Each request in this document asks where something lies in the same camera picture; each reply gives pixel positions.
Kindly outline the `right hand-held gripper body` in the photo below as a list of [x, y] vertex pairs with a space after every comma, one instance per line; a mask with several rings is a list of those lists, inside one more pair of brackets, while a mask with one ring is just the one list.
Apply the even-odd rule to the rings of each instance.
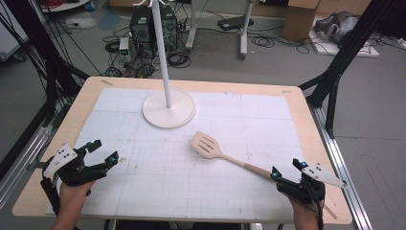
[[308, 165], [307, 168], [303, 169], [299, 182], [291, 181], [282, 175], [280, 181], [275, 183], [280, 193], [287, 197], [292, 197], [302, 204], [318, 203], [320, 200], [324, 200], [327, 184], [342, 189], [347, 189], [348, 187], [344, 180], [328, 171], [320, 163]]

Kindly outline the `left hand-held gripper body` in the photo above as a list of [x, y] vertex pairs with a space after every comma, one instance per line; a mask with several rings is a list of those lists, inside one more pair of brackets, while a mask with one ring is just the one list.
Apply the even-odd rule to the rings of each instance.
[[79, 186], [106, 177], [105, 173], [86, 172], [84, 157], [87, 153], [77, 153], [68, 144], [63, 143], [56, 154], [45, 164], [42, 176], [55, 179], [59, 177], [69, 186]]

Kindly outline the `beige slotted spatula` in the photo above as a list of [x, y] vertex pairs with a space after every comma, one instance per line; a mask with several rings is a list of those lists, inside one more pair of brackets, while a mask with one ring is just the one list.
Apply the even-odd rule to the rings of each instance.
[[221, 158], [231, 163], [234, 163], [244, 168], [245, 170], [260, 175], [264, 178], [268, 179], [271, 178], [271, 172], [261, 169], [257, 166], [251, 165], [249, 163], [242, 162], [223, 153], [220, 145], [215, 140], [215, 138], [204, 132], [197, 131], [193, 135], [191, 140], [191, 146], [194, 150], [196, 150], [199, 154], [201, 154], [205, 158], [208, 159]]

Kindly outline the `white hook stand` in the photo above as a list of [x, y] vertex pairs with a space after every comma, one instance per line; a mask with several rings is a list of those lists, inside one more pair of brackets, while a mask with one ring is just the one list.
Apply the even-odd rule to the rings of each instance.
[[165, 5], [164, 0], [142, 0], [138, 6], [145, 2], [148, 2], [148, 7], [152, 10], [164, 89], [151, 93], [145, 99], [143, 114], [147, 121], [156, 127], [178, 128], [193, 119], [196, 112], [195, 100], [188, 92], [171, 89], [169, 85], [167, 54], [160, 14], [160, 6]]

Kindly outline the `person's right hand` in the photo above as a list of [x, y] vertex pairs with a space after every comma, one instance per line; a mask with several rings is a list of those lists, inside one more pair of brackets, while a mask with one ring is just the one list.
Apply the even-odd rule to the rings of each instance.
[[316, 219], [317, 214], [313, 210], [312, 206], [308, 206], [305, 204], [302, 204], [298, 200], [295, 200], [294, 198], [290, 197], [289, 198], [290, 204], [293, 209], [293, 219], [295, 220], [308, 220], [308, 219]]

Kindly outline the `person's left hand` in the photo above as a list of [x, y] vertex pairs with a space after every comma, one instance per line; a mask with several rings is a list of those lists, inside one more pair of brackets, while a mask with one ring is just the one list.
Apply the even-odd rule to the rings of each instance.
[[60, 213], [79, 214], [87, 197], [87, 192], [95, 184], [94, 181], [79, 186], [60, 186]]

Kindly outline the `white grid mat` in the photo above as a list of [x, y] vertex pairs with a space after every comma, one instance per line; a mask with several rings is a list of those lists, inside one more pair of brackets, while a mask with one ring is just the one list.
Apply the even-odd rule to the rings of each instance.
[[149, 91], [105, 88], [98, 96], [76, 145], [101, 140], [88, 165], [112, 152], [119, 162], [96, 182], [82, 212], [87, 217], [123, 219], [236, 220], [292, 219], [288, 199], [275, 183], [222, 159], [206, 159], [190, 145], [202, 131], [222, 151], [265, 170], [277, 168], [292, 181], [302, 159], [299, 131], [286, 98], [231, 92], [195, 92], [197, 111], [184, 126], [151, 125], [142, 107]]

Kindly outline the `small white power supply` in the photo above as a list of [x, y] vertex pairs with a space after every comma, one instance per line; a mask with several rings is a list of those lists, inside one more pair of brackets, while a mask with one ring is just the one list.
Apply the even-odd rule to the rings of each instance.
[[119, 51], [121, 54], [122, 61], [124, 63], [129, 63], [131, 61], [130, 49], [129, 49], [129, 38], [121, 37], [120, 38], [120, 47]]

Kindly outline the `black computer tower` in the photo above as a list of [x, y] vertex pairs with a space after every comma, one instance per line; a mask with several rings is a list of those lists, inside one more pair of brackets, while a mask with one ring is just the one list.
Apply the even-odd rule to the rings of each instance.
[[[165, 48], [175, 51], [177, 44], [177, 18], [171, 6], [161, 5], [161, 24]], [[156, 41], [152, 9], [147, 6], [136, 6], [132, 14], [129, 28], [132, 36], [139, 43], [152, 43]]]

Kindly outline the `white metal stand leg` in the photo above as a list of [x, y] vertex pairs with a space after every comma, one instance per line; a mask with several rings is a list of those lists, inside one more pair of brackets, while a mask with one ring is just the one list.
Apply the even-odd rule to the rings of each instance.
[[239, 47], [239, 56], [242, 60], [245, 60], [247, 56], [247, 42], [248, 42], [248, 27], [250, 22], [250, 16], [252, 13], [252, 8], [254, 6], [254, 0], [247, 0], [248, 6], [246, 13], [244, 15], [243, 27], [240, 32], [240, 47]]
[[196, 1], [197, 0], [191, 0], [191, 26], [189, 28], [189, 35], [186, 41], [186, 49], [188, 52], [192, 50], [197, 29]]

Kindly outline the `grey vacuum cleaner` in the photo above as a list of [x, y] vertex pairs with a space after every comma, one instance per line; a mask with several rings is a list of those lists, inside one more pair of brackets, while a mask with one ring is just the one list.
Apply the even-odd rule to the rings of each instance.
[[348, 11], [333, 12], [330, 16], [317, 20], [313, 29], [340, 44], [348, 37], [358, 21], [359, 17]]

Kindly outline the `cardboard box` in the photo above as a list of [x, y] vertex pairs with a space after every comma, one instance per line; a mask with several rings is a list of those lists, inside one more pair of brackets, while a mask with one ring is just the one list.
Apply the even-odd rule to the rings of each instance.
[[282, 36], [300, 41], [308, 38], [320, 0], [288, 0]]

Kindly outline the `black flat device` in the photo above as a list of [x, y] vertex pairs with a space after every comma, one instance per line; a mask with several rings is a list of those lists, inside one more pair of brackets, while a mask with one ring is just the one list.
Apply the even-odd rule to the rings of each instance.
[[223, 30], [223, 31], [231, 31], [231, 30], [236, 30], [236, 29], [244, 29], [244, 24], [245, 24], [245, 17], [244, 16], [238, 16], [238, 17], [233, 17], [233, 18], [228, 18], [228, 19], [222, 19], [217, 21], [217, 25]]

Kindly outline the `aluminium rail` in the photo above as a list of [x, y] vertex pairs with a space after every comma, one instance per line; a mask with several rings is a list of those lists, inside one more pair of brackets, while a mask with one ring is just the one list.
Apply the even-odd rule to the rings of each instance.
[[310, 106], [309, 110], [312, 113], [317, 128], [319, 129], [319, 133], [324, 142], [325, 148], [327, 150], [327, 155], [332, 168], [334, 169], [334, 172], [348, 185], [347, 189], [344, 190], [344, 196], [347, 204], [350, 207], [352, 219], [356, 225], [357, 230], [373, 230], [370, 219], [363, 206], [361, 198], [356, 191], [355, 185], [352, 181], [344, 157], [339, 149], [338, 143], [334, 138], [331, 138], [329, 136], [327, 129], [325, 128], [327, 116], [325, 115], [322, 108], [315, 108], [313, 106]]
[[21, 182], [26, 172], [33, 168], [40, 158], [41, 152], [47, 147], [47, 141], [53, 133], [51, 126], [40, 126], [23, 145], [22, 150], [0, 180], [0, 210], [5, 207], [9, 199]]

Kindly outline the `black metal frame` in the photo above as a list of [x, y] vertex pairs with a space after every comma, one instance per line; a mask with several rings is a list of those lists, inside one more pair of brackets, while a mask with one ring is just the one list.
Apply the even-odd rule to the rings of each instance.
[[29, 0], [3, 0], [3, 2], [43, 60], [41, 63], [35, 57], [31, 57], [38, 75], [46, 81], [46, 103], [42, 110], [45, 124], [48, 125], [55, 117], [56, 101], [64, 97], [76, 97], [80, 91], [74, 76], [87, 80], [89, 75], [62, 58]]
[[331, 138], [334, 138], [333, 125], [340, 79], [395, 1], [372, 0], [327, 70], [300, 85], [303, 91], [315, 87], [306, 97], [306, 101], [313, 107], [321, 108], [325, 98], [328, 98], [325, 128]]

